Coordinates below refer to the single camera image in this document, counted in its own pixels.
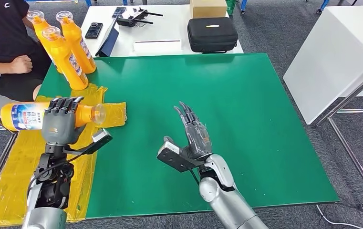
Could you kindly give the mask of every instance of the green table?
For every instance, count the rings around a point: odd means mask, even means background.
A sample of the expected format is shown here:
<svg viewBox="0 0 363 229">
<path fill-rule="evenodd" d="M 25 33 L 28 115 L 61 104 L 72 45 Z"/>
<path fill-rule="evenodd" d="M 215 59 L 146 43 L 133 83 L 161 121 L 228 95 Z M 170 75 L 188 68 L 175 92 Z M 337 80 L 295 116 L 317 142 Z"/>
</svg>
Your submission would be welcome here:
<svg viewBox="0 0 363 229">
<path fill-rule="evenodd" d="M 264 53 L 96 59 L 90 82 L 105 102 L 127 102 L 125 126 L 98 152 L 87 218 L 210 210 L 191 174 L 156 159 L 163 136 L 187 144 L 174 105 L 183 101 L 207 125 L 253 207 L 338 201 Z M 40 94 L 69 96 L 50 69 Z"/>
</svg>

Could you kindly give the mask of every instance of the cardboard box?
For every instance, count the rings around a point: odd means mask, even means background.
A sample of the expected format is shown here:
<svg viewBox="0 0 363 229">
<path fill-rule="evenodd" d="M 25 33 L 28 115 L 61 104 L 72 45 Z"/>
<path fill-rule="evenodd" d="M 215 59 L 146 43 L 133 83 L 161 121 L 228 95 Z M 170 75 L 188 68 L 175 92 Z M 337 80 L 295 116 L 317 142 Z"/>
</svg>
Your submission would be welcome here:
<svg viewBox="0 0 363 229">
<path fill-rule="evenodd" d="M 227 7 L 225 0 L 190 0 L 192 18 L 222 18 Z"/>
</svg>

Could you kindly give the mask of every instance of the yellow mat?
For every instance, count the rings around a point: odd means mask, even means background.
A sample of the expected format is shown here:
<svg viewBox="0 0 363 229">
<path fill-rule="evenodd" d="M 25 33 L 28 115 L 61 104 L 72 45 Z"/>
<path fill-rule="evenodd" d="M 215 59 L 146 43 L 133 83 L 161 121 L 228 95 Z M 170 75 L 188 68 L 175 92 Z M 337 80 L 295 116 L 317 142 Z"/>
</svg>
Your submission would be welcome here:
<svg viewBox="0 0 363 229">
<path fill-rule="evenodd" d="M 90 84 L 85 90 L 72 91 L 71 96 L 83 96 L 84 105 L 94 106 L 103 102 L 106 88 Z M 38 102 L 50 101 L 50 98 L 38 96 Z M 106 121 L 100 126 L 88 123 L 73 149 L 79 149 L 92 142 L 92 135 L 99 127 L 121 126 L 126 121 L 126 104 L 104 104 L 107 112 Z M 9 157 L 0 174 L 0 226 L 22 224 L 26 210 L 26 191 L 40 155 L 44 152 L 45 141 L 40 130 L 21 130 L 10 151 Z M 74 176 L 69 195 L 68 222 L 77 222 L 85 218 L 93 183 L 94 166 L 97 152 L 84 155 L 74 160 Z"/>
</svg>

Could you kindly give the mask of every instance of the silver robotic arm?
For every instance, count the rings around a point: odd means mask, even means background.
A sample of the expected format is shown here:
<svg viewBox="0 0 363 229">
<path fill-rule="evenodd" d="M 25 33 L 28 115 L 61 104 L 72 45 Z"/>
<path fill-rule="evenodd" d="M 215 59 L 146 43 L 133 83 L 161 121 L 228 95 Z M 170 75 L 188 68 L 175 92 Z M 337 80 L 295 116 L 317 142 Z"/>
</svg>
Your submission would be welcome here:
<svg viewBox="0 0 363 229">
<path fill-rule="evenodd" d="M 188 146 L 178 147 L 166 136 L 157 158 L 179 172 L 189 170 L 201 197 L 208 202 L 226 229 L 268 229 L 236 188 L 232 173 L 220 155 L 213 154 L 207 129 L 190 107 L 175 107 L 185 126 Z M 198 169 L 200 180 L 193 168 Z"/>
<path fill-rule="evenodd" d="M 69 144 L 77 142 L 84 127 L 75 127 L 76 108 L 82 97 L 56 98 L 45 110 L 42 137 L 45 152 L 31 177 L 27 190 L 27 211 L 22 229 L 64 229 L 71 179 L 74 175 L 71 161 L 92 154 L 107 144 L 112 137 L 106 130 L 95 134 L 93 143 L 73 150 Z M 76 155 L 67 160 L 67 155 Z"/>
</svg>

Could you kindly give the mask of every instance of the white cable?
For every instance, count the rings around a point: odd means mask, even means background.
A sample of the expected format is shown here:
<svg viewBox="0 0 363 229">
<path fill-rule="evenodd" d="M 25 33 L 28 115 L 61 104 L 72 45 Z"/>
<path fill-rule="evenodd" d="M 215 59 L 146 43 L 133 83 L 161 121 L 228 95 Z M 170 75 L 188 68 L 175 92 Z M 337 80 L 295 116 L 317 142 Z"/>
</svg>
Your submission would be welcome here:
<svg viewBox="0 0 363 229">
<path fill-rule="evenodd" d="M 350 226 L 350 227 L 354 227 L 354 228 L 358 228 L 358 229 L 363 229 L 362 227 L 358 227 L 358 226 L 353 225 L 353 224 L 348 224 L 348 223 L 335 223 L 335 222 L 331 222 L 330 220 L 328 220 L 328 219 L 324 216 L 323 212 L 322 212 L 322 211 L 320 210 L 320 208 L 319 208 L 319 205 L 316 205 L 316 207 L 318 208 L 318 210 L 319 210 L 319 212 L 320 212 L 321 216 L 323 216 L 323 219 L 324 219 L 325 221 L 327 221 L 328 223 L 330 223 L 330 224 L 334 224 L 334 225 L 344 225 L 344 226 Z"/>
</svg>

